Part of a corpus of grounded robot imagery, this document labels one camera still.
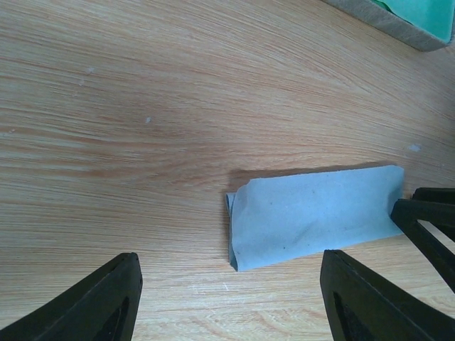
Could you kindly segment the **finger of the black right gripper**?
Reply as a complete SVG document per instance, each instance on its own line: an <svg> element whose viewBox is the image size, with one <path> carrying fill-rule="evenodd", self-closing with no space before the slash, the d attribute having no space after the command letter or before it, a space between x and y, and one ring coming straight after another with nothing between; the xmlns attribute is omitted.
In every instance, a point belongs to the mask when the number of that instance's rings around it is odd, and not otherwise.
<svg viewBox="0 0 455 341"><path fill-rule="evenodd" d="M422 224L444 227L444 233L454 231L454 206L440 202L398 200L392 210L392 221L423 253L446 284L454 287L454 253L444 246Z"/></svg>
<svg viewBox="0 0 455 341"><path fill-rule="evenodd" d="M413 200L436 202L448 205L455 204L454 188L417 188L412 196Z"/></svg>

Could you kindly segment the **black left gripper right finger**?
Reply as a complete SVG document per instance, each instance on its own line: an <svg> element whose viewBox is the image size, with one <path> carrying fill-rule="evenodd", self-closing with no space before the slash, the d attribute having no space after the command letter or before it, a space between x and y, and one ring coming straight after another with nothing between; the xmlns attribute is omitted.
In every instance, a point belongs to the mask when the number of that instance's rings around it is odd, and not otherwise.
<svg viewBox="0 0 455 341"><path fill-rule="evenodd" d="M320 285L334 340L453 340L454 319L341 250L325 250Z"/></svg>

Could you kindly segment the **light blue cleaning cloth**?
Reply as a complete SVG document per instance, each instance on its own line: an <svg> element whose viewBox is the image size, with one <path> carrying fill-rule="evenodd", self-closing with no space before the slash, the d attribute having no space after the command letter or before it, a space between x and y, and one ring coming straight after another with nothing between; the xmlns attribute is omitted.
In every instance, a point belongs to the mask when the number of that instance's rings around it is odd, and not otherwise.
<svg viewBox="0 0 455 341"><path fill-rule="evenodd" d="M400 235L405 170L376 166L255 178L225 196L231 267L247 271Z"/></svg>

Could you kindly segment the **grey felt glasses case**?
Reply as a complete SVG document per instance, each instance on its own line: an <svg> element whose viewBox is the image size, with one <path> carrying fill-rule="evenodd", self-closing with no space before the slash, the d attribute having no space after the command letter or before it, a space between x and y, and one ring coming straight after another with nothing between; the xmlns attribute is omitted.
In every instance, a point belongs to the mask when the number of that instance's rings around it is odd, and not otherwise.
<svg viewBox="0 0 455 341"><path fill-rule="evenodd" d="M450 45L453 1L327 1L327 4L421 52Z"/></svg>

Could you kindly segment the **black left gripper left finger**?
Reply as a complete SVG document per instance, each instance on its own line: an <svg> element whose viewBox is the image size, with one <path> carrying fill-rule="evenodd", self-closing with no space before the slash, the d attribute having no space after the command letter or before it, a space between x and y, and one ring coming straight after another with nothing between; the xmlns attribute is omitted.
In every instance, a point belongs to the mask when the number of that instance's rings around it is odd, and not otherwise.
<svg viewBox="0 0 455 341"><path fill-rule="evenodd" d="M1 329L2 340L131 340L143 277L121 253L59 296Z"/></svg>

